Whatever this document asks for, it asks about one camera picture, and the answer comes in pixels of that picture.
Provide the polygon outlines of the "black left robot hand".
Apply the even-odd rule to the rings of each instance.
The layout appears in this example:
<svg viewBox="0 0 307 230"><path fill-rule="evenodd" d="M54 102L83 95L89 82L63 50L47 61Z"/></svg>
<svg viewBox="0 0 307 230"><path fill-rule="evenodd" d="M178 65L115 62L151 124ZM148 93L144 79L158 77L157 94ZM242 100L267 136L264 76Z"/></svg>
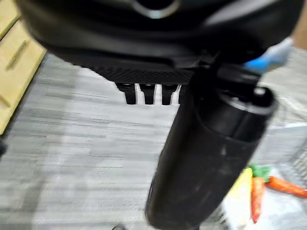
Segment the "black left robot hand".
<svg viewBox="0 0 307 230"><path fill-rule="evenodd" d="M29 34L115 83L135 105L157 85L179 109L145 205L159 230L197 230L254 154L278 101L258 83L282 65L303 0L18 0Z"/></svg>

